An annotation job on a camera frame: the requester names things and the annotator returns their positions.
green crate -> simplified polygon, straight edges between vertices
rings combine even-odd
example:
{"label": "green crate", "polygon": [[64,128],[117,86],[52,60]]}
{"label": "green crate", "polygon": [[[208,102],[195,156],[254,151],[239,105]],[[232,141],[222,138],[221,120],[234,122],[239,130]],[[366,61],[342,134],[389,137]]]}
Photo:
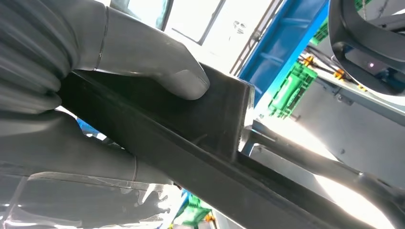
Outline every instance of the green crate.
{"label": "green crate", "polygon": [[[362,0],[356,0],[355,6],[356,6],[357,11],[361,10],[363,8]],[[320,25],[318,31],[312,37],[310,42],[315,44],[315,45],[318,45],[328,35],[329,35],[329,32],[328,32],[328,18],[326,18],[325,21]]]}
{"label": "green crate", "polygon": [[204,208],[202,205],[206,206],[205,202],[190,194],[179,212],[177,212],[175,222],[181,225],[196,227],[211,212],[211,209]]}
{"label": "green crate", "polygon": [[296,62],[288,72],[280,89],[269,103],[268,115],[283,119],[289,117],[302,95],[317,76],[315,71]]}

blue metal frame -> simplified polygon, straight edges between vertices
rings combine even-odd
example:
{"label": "blue metal frame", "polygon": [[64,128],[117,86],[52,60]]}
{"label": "blue metal frame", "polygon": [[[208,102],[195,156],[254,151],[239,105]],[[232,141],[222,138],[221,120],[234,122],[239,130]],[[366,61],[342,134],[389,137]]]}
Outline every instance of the blue metal frame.
{"label": "blue metal frame", "polygon": [[267,108],[288,71],[328,16],[328,0],[285,0],[239,78],[255,86],[255,110]]}

orange connector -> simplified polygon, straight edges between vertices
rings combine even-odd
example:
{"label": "orange connector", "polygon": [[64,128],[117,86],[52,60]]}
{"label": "orange connector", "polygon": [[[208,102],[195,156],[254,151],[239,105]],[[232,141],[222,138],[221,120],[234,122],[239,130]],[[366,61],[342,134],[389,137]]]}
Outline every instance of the orange connector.
{"label": "orange connector", "polygon": [[342,69],[338,69],[338,70],[335,71],[335,73],[333,74],[333,76],[334,76],[336,79],[338,79],[338,80],[342,79],[343,75],[344,75],[344,71],[343,71]]}
{"label": "orange connector", "polygon": [[307,58],[305,58],[302,63],[304,64],[305,67],[308,67],[309,65],[312,64],[312,62],[314,61],[314,57],[313,56],[309,56]]}

clear plastic sheet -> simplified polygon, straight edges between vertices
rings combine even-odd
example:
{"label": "clear plastic sheet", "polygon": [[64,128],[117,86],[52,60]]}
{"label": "clear plastic sheet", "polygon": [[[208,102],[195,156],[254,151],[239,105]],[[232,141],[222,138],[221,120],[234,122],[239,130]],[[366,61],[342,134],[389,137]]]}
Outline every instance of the clear plastic sheet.
{"label": "clear plastic sheet", "polygon": [[173,185],[44,172],[0,173],[2,229],[167,228],[181,203]]}

window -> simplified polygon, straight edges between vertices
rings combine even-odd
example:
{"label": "window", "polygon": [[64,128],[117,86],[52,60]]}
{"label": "window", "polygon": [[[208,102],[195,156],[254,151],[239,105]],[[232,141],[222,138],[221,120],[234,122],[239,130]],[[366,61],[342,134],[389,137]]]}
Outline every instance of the window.
{"label": "window", "polygon": [[162,30],[170,0],[96,0]]}

